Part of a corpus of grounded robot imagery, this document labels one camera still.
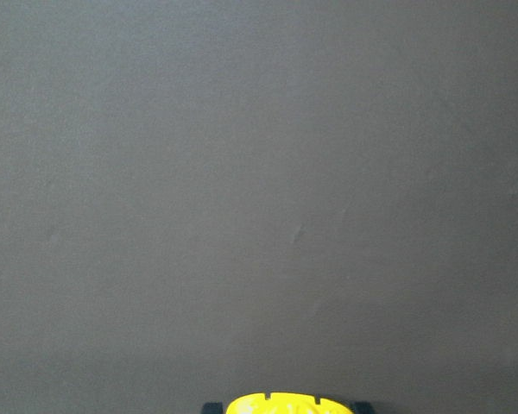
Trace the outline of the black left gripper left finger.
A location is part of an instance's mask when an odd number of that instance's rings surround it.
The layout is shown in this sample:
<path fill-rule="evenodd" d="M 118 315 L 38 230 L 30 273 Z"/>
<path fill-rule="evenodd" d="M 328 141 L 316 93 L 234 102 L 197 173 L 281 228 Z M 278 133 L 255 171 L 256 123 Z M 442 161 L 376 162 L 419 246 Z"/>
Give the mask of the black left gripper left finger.
<path fill-rule="evenodd" d="M 200 414 L 224 414 L 222 402 L 206 402 L 202 405 Z"/>

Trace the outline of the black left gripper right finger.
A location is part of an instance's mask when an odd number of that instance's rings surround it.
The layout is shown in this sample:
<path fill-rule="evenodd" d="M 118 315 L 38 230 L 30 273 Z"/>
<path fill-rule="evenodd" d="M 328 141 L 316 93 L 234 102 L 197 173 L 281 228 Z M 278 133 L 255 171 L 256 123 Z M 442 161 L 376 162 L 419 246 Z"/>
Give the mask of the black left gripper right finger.
<path fill-rule="evenodd" d="M 352 401 L 351 411 L 354 414 L 375 414 L 375 409 L 368 401 Z"/>

